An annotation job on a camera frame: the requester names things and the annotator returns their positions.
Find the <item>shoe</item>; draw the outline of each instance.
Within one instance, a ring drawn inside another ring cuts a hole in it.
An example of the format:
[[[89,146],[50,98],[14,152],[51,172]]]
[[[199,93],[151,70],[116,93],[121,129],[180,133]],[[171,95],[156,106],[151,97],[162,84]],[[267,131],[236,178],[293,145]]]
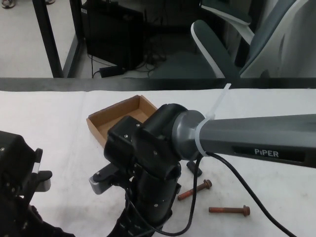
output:
[[[46,5],[51,5],[55,2],[55,0],[45,0]]]
[[[15,0],[2,0],[1,4],[3,8],[13,8],[15,6]]]

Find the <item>cardboard box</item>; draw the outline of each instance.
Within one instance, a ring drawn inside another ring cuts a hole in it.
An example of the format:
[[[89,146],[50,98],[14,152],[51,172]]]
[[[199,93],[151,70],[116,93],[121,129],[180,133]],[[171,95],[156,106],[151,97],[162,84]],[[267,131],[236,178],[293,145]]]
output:
[[[144,122],[156,110],[157,108],[144,96],[136,95],[89,115],[87,123],[91,133],[104,148],[108,130],[124,116],[130,115],[138,121]]]

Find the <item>white table cloth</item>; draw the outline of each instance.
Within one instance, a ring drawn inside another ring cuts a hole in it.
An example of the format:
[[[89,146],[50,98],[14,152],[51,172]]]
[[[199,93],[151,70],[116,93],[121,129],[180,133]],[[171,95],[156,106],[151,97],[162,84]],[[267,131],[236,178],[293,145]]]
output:
[[[45,221],[77,237],[105,237],[124,208],[124,190],[111,187],[97,196],[89,177],[109,162],[88,130],[89,114],[142,94],[155,106],[179,103],[206,114],[221,90],[142,92],[0,92],[0,130],[20,134],[33,149],[44,150],[40,170],[51,170],[51,189],[36,193],[35,205]],[[316,114],[316,90],[230,90],[217,119]],[[316,169],[224,156],[240,172],[270,213],[300,237],[316,233]],[[181,192],[192,188],[193,175],[181,162]],[[197,195],[191,228],[185,237],[286,236],[262,213],[237,178],[221,162],[204,158],[203,179],[211,190]],[[177,232],[188,221],[191,198],[175,200],[163,230]],[[251,215],[210,214],[209,206],[250,206]]]

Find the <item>rusty bolt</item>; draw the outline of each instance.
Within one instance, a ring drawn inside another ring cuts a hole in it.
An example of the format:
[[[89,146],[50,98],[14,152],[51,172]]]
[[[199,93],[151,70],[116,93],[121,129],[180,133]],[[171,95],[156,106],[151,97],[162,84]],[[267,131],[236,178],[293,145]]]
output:
[[[244,205],[243,208],[228,208],[228,207],[210,207],[208,209],[211,213],[237,213],[244,216],[250,215],[250,207]]]
[[[211,181],[204,179],[204,183],[199,185],[199,186],[197,186],[197,192],[199,192],[199,191],[201,191],[203,189],[210,189],[211,187],[212,187]],[[191,195],[193,195],[193,189],[191,189],[189,191],[186,191],[183,194],[180,194],[178,196],[178,200],[181,201],[181,200],[186,199],[187,197],[189,197]]]

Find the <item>black desktop computer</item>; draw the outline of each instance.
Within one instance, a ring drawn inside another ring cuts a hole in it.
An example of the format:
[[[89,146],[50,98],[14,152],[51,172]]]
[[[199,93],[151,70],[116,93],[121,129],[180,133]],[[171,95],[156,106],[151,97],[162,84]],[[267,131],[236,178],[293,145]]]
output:
[[[143,13],[88,0],[81,9],[88,54],[133,70],[143,61]]]

